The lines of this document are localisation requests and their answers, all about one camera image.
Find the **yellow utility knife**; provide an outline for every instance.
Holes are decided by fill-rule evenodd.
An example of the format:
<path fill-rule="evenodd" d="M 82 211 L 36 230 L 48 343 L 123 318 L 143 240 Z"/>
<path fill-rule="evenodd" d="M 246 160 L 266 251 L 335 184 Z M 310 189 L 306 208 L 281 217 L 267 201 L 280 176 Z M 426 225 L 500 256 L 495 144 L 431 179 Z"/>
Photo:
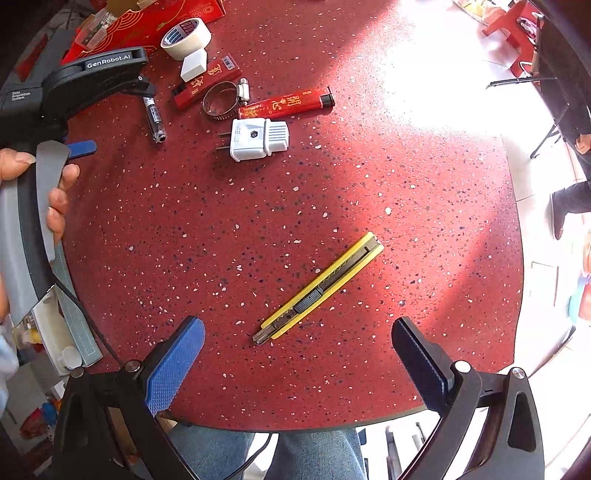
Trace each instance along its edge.
<path fill-rule="evenodd" d="M 252 340 L 255 344 L 262 345 L 269 338 L 279 338 L 337 292 L 382 250 L 384 246 L 376 236 L 372 232 L 367 232 L 304 290 L 265 320 L 261 330 L 253 335 Z"/>

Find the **tape roll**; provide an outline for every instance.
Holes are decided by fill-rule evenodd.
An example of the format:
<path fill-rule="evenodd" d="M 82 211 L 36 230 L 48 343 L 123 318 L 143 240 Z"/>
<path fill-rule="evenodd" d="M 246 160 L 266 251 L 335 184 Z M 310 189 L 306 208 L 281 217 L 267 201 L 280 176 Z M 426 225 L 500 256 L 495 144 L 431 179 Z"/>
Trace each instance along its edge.
<path fill-rule="evenodd" d="M 200 18 L 189 18 L 166 32 L 160 46 L 175 60 L 184 60 L 194 51 L 207 47 L 212 33 Z"/>

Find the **finger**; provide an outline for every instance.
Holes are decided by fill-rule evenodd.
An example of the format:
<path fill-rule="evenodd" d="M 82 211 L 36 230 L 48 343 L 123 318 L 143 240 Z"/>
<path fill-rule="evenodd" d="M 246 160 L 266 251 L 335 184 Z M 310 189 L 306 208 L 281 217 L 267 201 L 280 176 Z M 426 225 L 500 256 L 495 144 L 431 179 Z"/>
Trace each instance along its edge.
<path fill-rule="evenodd" d="M 31 154 L 3 148 L 0 150 L 0 179 L 13 180 L 32 163 L 35 163 L 35 157 Z"/>
<path fill-rule="evenodd" d="M 74 163 L 66 165 L 61 171 L 60 184 L 57 186 L 59 189 L 66 191 L 78 180 L 80 175 L 80 167 Z"/>
<path fill-rule="evenodd" d="M 8 315 L 9 311 L 10 311 L 10 308 L 8 305 L 8 296 L 6 294 L 6 286 L 4 285 L 4 280 L 2 279 L 2 276 L 0 275 L 0 324 L 2 324 L 2 322 L 4 321 L 4 318 L 6 317 L 6 315 Z"/>
<path fill-rule="evenodd" d="M 58 243 L 64 234 L 66 228 L 66 220 L 64 216 L 52 207 L 49 207 L 47 212 L 47 226 L 53 232 L 53 241 Z"/>
<path fill-rule="evenodd" d="M 55 208 L 62 215 L 68 211 L 70 199 L 68 194 L 60 189 L 51 189 L 49 192 L 49 206 Z"/>

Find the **red packaging box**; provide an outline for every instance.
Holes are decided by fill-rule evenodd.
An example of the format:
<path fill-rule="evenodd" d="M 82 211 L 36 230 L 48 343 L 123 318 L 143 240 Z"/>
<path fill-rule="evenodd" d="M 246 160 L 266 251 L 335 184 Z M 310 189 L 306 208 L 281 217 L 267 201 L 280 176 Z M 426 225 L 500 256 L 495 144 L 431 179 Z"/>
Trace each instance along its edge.
<path fill-rule="evenodd" d="M 217 20 L 226 15 L 222 0 L 157 0 L 141 8 L 142 0 L 136 4 L 129 0 L 98 0 L 95 7 L 107 6 L 109 11 L 117 11 L 122 5 L 135 5 L 124 10 L 117 20 L 106 29 L 106 37 L 92 51 L 84 50 L 78 43 L 73 43 L 61 63 L 126 47 L 143 47 L 151 54 L 160 48 L 164 34 L 178 23 L 189 18 L 201 18 L 204 23 Z"/>
<path fill-rule="evenodd" d="M 173 89 L 174 103 L 180 110 L 203 97 L 216 83 L 232 80 L 242 74 L 238 63 L 231 55 L 223 54 L 207 64 L 205 73 L 190 82 L 183 82 Z"/>

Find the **black lighter cap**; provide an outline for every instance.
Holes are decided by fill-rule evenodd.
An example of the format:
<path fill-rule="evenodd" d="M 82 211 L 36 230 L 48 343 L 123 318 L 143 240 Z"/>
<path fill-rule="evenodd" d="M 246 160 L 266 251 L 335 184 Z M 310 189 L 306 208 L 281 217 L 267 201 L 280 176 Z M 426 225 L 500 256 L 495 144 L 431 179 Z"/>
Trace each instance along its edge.
<path fill-rule="evenodd" d="M 332 94 L 332 92 L 320 95 L 320 103 L 322 104 L 322 108 L 335 106 L 335 96 Z"/>

